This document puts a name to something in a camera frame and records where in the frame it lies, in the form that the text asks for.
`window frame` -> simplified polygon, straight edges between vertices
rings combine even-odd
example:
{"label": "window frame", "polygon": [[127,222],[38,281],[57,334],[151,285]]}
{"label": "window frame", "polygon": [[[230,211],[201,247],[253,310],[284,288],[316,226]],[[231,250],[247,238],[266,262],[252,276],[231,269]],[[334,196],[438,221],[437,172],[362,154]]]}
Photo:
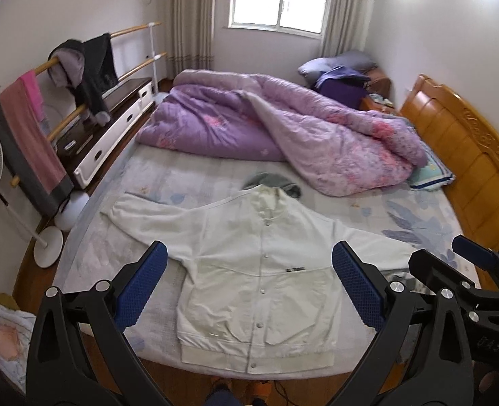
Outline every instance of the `window frame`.
{"label": "window frame", "polygon": [[315,33],[302,29],[295,29],[292,27],[282,27],[281,23],[281,10],[283,9],[284,0],[280,0],[278,6],[278,21],[275,26],[270,24],[254,24],[254,23],[235,23],[234,22],[234,8],[237,3],[237,0],[231,0],[230,10],[229,10],[229,25],[228,28],[234,29],[251,29],[251,30],[262,30],[267,32],[279,32],[279,33],[288,33],[290,35],[298,35],[301,37],[313,38],[313,39],[322,39],[323,30],[325,27],[325,14],[329,11],[330,2],[326,0],[325,11],[323,14],[323,22],[321,24],[321,32]]}

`gray pillow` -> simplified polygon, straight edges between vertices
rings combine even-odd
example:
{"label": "gray pillow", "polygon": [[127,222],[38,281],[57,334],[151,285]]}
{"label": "gray pillow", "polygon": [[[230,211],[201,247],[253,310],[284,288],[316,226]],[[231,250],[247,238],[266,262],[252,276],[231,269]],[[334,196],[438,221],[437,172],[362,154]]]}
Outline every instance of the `gray pillow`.
{"label": "gray pillow", "polygon": [[334,67],[344,65],[360,73],[375,69],[377,64],[359,50],[350,50],[333,58],[317,58],[298,67],[298,72],[304,77],[310,87],[313,87],[322,74]]}

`blue pants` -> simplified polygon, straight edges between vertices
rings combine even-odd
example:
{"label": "blue pants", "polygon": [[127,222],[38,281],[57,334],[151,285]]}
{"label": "blue pants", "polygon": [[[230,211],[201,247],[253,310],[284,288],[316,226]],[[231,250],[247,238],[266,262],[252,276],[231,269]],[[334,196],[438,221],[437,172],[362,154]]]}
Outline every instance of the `blue pants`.
{"label": "blue pants", "polygon": [[[261,399],[253,400],[252,404],[253,406],[266,406],[265,401]],[[242,406],[242,403],[226,385],[219,385],[216,391],[206,397],[204,406]]]}

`gray and pink blanket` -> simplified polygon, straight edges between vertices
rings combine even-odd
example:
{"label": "gray and pink blanket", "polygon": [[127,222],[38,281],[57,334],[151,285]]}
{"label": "gray and pink blanket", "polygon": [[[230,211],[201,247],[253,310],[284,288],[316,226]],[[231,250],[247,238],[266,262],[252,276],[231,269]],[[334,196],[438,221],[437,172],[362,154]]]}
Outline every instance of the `gray and pink blanket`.
{"label": "gray and pink blanket", "polygon": [[401,183],[427,163],[402,118],[262,74],[185,70],[137,140],[210,157],[288,160],[332,196]]}

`beige curtain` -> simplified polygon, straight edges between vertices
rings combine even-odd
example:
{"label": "beige curtain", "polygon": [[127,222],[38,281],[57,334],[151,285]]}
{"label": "beige curtain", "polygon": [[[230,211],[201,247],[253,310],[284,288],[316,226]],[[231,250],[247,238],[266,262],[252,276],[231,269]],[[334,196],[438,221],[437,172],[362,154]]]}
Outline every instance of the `beige curtain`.
{"label": "beige curtain", "polygon": [[211,70],[214,0],[166,0],[167,76]]}
{"label": "beige curtain", "polygon": [[337,56],[354,48],[362,49],[371,17],[370,0],[328,0],[321,56]]}

